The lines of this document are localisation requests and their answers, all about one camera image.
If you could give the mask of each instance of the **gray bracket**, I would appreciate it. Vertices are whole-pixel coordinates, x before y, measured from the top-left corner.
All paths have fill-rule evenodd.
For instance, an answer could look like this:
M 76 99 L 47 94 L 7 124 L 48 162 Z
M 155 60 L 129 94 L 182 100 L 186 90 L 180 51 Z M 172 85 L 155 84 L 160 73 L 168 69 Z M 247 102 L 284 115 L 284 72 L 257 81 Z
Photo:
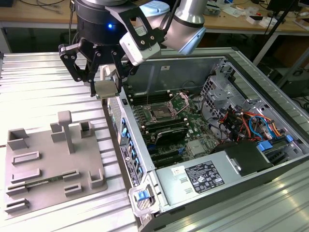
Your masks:
M 72 171 L 62 173 L 62 178 L 65 182 L 70 181 L 70 180 L 74 180 L 74 179 L 80 178 L 80 177 L 81 177 L 81 174 L 79 173 L 78 170 L 72 170 Z
M 79 128 L 81 131 L 81 138 L 88 138 L 91 137 L 95 134 L 95 130 L 92 126 L 92 124 L 90 123 L 90 121 L 81 121 L 79 123 Z
M 77 183 L 74 185 L 68 185 L 68 186 L 65 186 L 63 189 L 64 189 L 64 194 L 66 195 L 66 197 L 69 197 L 71 195 L 74 195 L 74 194 L 77 194 L 83 191 L 81 183 Z
M 21 198 L 5 205 L 4 211 L 8 214 L 13 213 L 15 211 L 19 211 L 21 209 L 28 209 L 29 201 L 26 198 Z
M 26 163 L 34 160 L 40 159 L 40 153 L 38 151 L 29 152 L 26 154 L 21 154 L 13 157 L 12 165 Z
M 25 186 L 26 182 L 19 182 L 17 184 L 9 185 L 6 187 L 5 193 L 9 196 L 13 196 L 19 193 L 28 192 L 27 187 Z
M 15 151 L 23 148 L 28 148 L 25 138 L 28 138 L 28 135 L 26 134 L 25 130 L 23 128 L 21 129 L 15 129 L 15 130 L 9 130 L 8 132 L 8 145 L 10 148 Z
M 99 169 L 99 179 L 95 179 L 93 176 L 91 176 L 90 171 L 88 172 L 88 182 L 89 182 L 89 186 L 90 188 L 97 188 L 103 185 L 104 183 L 104 177 L 103 177 L 103 173 L 102 170 Z
M 51 123 L 50 127 L 51 127 L 52 132 L 53 132 L 50 135 L 51 135 L 54 143 L 66 140 L 66 135 L 65 135 L 65 133 L 62 129 L 62 126 L 58 125 L 57 123 Z
M 25 181 L 25 180 L 30 180 L 33 178 L 37 178 L 40 177 L 42 175 L 42 172 L 39 168 L 35 169 L 35 170 L 30 170 L 27 171 L 25 173 L 17 173 L 17 174 L 12 174 L 12 179 L 11 182 L 13 184 L 21 182 L 21 181 Z

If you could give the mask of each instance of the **blue cable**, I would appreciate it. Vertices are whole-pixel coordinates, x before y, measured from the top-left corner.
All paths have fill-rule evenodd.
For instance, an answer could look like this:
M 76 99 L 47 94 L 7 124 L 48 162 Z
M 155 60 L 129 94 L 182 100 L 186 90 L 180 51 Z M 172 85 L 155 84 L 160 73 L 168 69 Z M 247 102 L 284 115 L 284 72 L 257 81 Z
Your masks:
M 275 133 L 269 128 L 268 123 L 266 122 L 266 120 L 265 120 L 264 118 L 260 117 L 260 116 L 252 116 L 252 117 L 250 118 L 250 120 L 249 120 L 249 127 L 250 127 L 250 130 L 251 130 L 254 134 L 256 134 L 256 135 L 259 136 L 261 139 L 263 139 L 263 137 L 262 137 L 258 132 L 255 132 L 255 131 L 253 130 L 253 128 L 252 128 L 251 121 L 252 121 L 252 119 L 253 119 L 254 117 L 257 117 L 257 118 L 261 119 L 261 120 L 265 123 L 265 125 L 267 126 L 268 132 L 271 134 L 271 136 L 272 136 L 273 138 L 276 138 L 276 137 L 277 137 L 277 136 L 275 135 Z

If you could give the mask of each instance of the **table leg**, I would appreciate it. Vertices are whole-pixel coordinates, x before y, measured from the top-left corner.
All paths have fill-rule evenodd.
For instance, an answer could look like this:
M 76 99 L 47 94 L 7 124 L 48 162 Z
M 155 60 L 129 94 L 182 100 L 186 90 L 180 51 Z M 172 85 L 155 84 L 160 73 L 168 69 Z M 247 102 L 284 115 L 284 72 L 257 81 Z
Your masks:
M 272 44 L 275 42 L 276 38 L 278 37 L 278 35 L 274 34 L 272 35 L 269 40 L 267 41 L 267 43 L 264 45 L 264 47 L 261 49 L 261 51 L 259 52 L 259 54 L 256 56 L 256 58 L 253 61 L 253 64 L 258 65 L 260 63 L 260 61 L 262 60 L 262 58 L 264 57 L 264 55 L 266 54 L 266 52 L 269 50 L 269 48 L 272 46 Z
M 0 52 L 2 53 L 11 53 L 11 48 L 6 39 L 5 31 L 2 27 L 0 27 Z

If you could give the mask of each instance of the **pcie slot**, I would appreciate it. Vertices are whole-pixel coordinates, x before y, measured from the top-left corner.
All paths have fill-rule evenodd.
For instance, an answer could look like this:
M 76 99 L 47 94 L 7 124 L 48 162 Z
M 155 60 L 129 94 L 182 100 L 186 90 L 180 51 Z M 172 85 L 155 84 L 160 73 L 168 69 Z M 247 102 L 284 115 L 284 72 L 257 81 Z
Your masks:
M 151 156 L 151 159 L 153 161 L 155 161 L 155 160 L 164 159 L 166 157 L 170 157 L 170 156 L 174 156 L 174 155 L 178 155 L 178 154 L 179 154 L 179 151 L 176 150 L 176 151 L 172 151 L 172 152 L 168 152 L 168 153 L 164 153 L 164 154 L 160 154 L 160 155 Z
M 174 155 L 174 156 L 166 157 L 161 160 L 160 159 L 154 160 L 153 163 L 158 168 L 162 166 L 170 166 L 175 162 L 181 162 L 181 161 L 183 161 L 183 159 L 180 155 Z

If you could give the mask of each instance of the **white label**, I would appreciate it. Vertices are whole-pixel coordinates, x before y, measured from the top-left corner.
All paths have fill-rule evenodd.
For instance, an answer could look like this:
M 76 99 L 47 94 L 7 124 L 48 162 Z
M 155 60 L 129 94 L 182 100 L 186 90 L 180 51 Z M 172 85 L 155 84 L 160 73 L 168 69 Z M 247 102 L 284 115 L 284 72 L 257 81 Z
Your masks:
M 179 174 L 184 173 L 184 166 L 179 166 L 179 167 L 176 167 L 176 168 L 171 168 L 170 170 L 172 171 L 172 173 L 174 175 L 179 175 Z
M 169 65 L 168 66 L 161 66 L 161 71 L 164 71 L 164 70 L 169 70 Z
M 146 33 L 146 30 L 145 30 L 145 28 L 144 28 L 144 26 L 140 26 L 140 27 L 135 28 L 135 31 L 136 31 L 136 33 L 137 33 L 139 36 L 142 36 L 142 35 L 147 34 L 147 33 Z
M 220 181 L 222 181 L 222 178 L 215 179 L 215 182 L 220 182 Z

